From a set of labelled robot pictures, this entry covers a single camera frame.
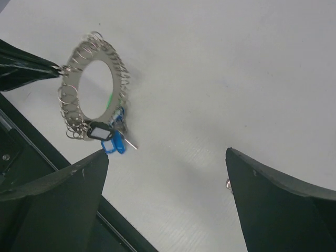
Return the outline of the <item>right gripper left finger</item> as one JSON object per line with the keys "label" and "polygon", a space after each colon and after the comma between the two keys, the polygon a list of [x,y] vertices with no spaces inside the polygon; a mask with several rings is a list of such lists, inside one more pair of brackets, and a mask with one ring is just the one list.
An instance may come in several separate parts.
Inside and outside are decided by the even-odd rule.
{"label": "right gripper left finger", "polygon": [[108,164],[99,150],[1,191],[1,251],[86,251]]}

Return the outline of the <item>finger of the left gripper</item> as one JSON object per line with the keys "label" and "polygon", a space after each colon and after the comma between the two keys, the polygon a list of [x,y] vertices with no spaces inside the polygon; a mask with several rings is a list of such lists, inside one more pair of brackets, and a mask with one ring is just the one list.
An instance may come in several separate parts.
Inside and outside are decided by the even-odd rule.
{"label": "finger of the left gripper", "polygon": [[58,78],[61,74],[57,64],[1,40],[1,92],[38,80]]}

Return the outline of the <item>metal disc keyring organizer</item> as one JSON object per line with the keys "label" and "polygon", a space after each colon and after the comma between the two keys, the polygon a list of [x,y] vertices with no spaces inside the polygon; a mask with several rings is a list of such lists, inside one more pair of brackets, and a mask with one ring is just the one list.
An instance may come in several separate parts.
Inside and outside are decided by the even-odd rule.
{"label": "metal disc keyring organizer", "polygon": [[[95,140],[87,137],[92,121],[106,123],[116,132],[116,121],[127,107],[130,73],[114,47],[99,32],[91,32],[74,48],[61,69],[58,100],[66,136]],[[112,92],[111,106],[106,109]]]}

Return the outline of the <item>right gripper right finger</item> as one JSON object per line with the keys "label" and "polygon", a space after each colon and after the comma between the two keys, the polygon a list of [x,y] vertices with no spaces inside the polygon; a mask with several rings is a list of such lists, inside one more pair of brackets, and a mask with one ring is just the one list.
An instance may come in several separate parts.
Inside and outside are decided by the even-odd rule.
{"label": "right gripper right finger", "polygon": [[248,251],[335,251],[335,191],[233,148],[226,167]]}

